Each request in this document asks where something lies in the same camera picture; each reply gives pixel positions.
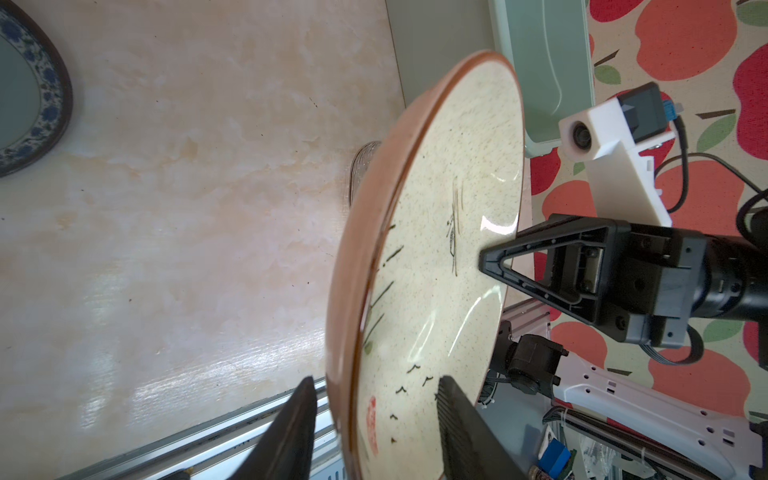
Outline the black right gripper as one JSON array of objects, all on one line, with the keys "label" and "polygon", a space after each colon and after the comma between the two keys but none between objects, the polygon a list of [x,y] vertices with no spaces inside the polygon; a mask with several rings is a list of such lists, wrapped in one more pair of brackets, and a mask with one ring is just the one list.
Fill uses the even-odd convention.
[{"label": "black right gripper", "polygon": [[679,348],[693,318],[767,323],[767,255],[739,237],[556,214],[478,267],[617,342]]}]

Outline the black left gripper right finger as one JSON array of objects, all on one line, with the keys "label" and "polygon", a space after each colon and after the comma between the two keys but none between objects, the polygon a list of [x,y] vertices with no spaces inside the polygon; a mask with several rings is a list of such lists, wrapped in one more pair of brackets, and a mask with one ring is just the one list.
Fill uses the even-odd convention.
[{"label": "black left gripper right finger", "polygon": [[436,407],[446,479],[528,478],[451,376],[439,379]]}]

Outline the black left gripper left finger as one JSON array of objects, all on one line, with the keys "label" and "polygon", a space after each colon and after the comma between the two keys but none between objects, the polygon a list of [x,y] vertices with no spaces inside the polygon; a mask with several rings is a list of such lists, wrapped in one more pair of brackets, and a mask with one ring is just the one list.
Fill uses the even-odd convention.
[{"label": "black left gripper left finger", "polygon": [[316,416],[316,388],[308,376],[230,479],[309,479]]}]

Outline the cream plate brown rim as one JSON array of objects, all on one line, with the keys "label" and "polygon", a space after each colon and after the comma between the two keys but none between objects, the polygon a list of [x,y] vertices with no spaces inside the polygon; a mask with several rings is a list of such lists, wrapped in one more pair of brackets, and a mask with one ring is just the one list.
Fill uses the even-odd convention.
[{"label": "cream plate brown rim", "polygon": [[506,287],[481,252],[517,232],[522,93],[480,51],[402,113],[352,200],[326,315],[327,395],[351,479],[443,474],[436,395],[485,382]]}]

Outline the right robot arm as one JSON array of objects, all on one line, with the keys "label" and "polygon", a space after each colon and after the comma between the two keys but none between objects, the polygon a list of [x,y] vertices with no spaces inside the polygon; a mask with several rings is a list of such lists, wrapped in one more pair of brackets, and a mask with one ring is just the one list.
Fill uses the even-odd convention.
[{"label": "right robot arm", "polygon": [[[480,271],[650,357],[690,342],[693,317],[754,323],[767,362],[767,240],[718,237],[626,221],[556,215],[487,247]],[[767,426],[632,385],[543,336],[498,333],[490,368],[529,395],[616,421],[690,460],[699,475],[763,479]]]}]

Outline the mint green plastic bin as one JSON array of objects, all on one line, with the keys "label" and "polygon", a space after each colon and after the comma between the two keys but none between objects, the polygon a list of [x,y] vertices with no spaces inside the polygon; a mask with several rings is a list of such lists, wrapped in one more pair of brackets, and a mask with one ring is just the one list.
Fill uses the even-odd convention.
[{"label": "mint green plastic bin", "polygon": [[558,147],[560,121],[595,104],[584,1],[387,0],[386,8],[406,104],[480,50],[516,71],[528,157]]}]

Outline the clear glass round plate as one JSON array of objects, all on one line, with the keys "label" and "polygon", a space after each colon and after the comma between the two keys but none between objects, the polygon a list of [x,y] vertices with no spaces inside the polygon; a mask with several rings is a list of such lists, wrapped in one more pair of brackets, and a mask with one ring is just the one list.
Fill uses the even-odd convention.
[{"label": "clear glass round plate", "polygon": [[371,141],[365,144],[356,153],[350,168],[348,193],[349,205],[352,205],[355,197],[357,196],[364,176],[367,173],[369,166],[380,145],[381,141]]}]

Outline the blue floral patterned plate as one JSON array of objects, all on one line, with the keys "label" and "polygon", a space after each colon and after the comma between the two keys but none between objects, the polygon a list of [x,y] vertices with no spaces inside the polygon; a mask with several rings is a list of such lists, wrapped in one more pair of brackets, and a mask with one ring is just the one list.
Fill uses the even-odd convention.
[{"label": "blue floral patterned plate", "polygon": [[45,156],[73,112],[72,82],[48,35],[16,3],[1,3],[1,175]]}]

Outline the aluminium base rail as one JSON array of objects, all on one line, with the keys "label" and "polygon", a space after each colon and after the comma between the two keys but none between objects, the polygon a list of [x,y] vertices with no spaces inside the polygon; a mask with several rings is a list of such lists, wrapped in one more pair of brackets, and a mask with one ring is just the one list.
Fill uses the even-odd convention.
[{"label": "aluminium base rail", "polygon": [[[350,479],[332,421],[326,382],[315,381],[317,416],[310,477]],[[224,479],[241,466],[292,392],[253,403],[165,439],[86,467],[68,479]],[[507,383],[483,394],[478,412],[520,468],[537,459],[550,401],[525,395]]]}]

